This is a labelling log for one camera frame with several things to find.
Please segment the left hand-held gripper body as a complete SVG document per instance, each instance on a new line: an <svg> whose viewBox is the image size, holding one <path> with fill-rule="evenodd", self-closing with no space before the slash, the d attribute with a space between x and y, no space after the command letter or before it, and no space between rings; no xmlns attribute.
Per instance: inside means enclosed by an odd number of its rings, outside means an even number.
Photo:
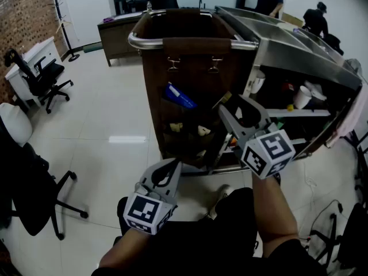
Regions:
<svg viewBox="0 0 368 276"><path fill-rule="evenodd" d="M123 218L129 227L150 235L157 234L177 207L177 186L154 188L137 183L128 197Z"/></svg>

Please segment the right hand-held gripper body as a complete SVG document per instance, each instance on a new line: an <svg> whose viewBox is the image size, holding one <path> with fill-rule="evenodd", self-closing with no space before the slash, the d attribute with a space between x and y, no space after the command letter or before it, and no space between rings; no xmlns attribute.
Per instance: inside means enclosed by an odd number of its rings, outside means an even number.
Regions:
<svg viewBox="0 0 368 276"><path fill-rule="evenodd" d="M272 123L245 141L237 156L258 178L266 179L283 170L295 154L285 130Z"/></svg>

